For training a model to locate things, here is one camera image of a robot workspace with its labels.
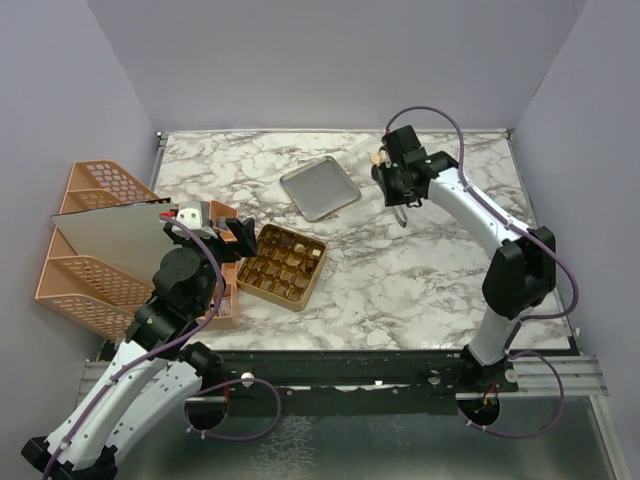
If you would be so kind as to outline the black metal tongs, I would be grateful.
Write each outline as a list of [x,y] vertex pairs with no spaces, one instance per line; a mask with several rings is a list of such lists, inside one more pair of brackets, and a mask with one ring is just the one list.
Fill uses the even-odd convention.
[[401,228],[406,228],[408,223],[408,218],[405,213],[405,210],[402,206],[393,206],[392,207],[394,218]]

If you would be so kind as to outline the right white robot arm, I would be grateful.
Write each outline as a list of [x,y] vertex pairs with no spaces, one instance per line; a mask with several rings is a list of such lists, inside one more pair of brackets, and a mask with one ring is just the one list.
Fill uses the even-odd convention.
[[428,200],[444,209],[482,247],[490,263],[481,290],[486,310],[463,349],[461,383],[481,391],[496,376],[521,324],[556,287],[556,241],[546,227],[529,226],[474,188],[462,164],[444,152],[420,148],[402,157],[385,149],[372,156],[372,179],[385,205],[417,208]]

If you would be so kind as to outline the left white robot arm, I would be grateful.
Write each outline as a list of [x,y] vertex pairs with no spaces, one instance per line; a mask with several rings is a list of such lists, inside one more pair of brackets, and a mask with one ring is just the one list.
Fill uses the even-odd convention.
[[196,392],[220,385],[221,358],[191,337],[220,308],[221,267],[258,252],[252,218],[225,220],[226,241],[210,219],[174,211],[161,218],[174,248],[160,260],[151,297],[137,309],[125,339],[73,413],[22,456],[45,479],[112,479],[120,463],[167,413]]

